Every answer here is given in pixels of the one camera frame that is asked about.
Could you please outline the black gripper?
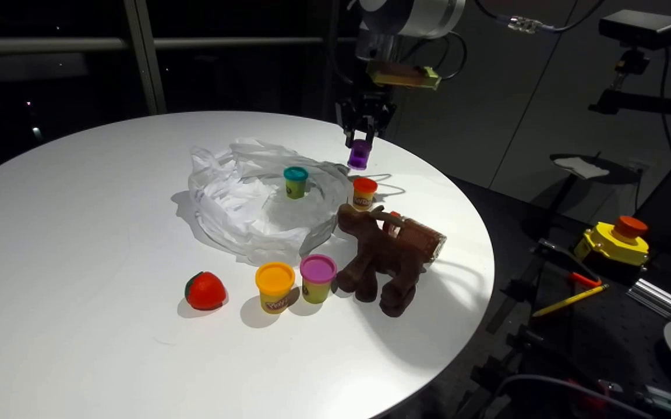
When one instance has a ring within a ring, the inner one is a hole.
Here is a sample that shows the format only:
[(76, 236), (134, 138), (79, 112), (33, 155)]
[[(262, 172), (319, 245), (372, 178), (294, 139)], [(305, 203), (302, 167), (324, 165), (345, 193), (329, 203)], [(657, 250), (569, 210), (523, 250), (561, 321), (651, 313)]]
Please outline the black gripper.
[(357, 88), (351, 86), (337, 100), (337, 124), (345, 131), (345, 146), (351, 150), (357, 143), (357, 131), (365, 133), (365, 143), (371, 144), (396, 112), (392, 102), (392, 91), (385, 86)]

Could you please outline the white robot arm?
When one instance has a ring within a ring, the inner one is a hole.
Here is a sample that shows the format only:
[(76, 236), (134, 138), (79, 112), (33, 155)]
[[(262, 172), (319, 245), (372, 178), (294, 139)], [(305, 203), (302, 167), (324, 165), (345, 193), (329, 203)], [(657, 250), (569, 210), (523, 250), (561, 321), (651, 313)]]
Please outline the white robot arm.
[(459, 24), (465, 0), (357, 0), (361, 10), (357, 72), (346, 95), (336, 105), (346, 150), (371, 150), (396, 107), (393, 88), (435, 91), (442, 76), (434, 66), (396, 57), (400, 37), (435, 41)]

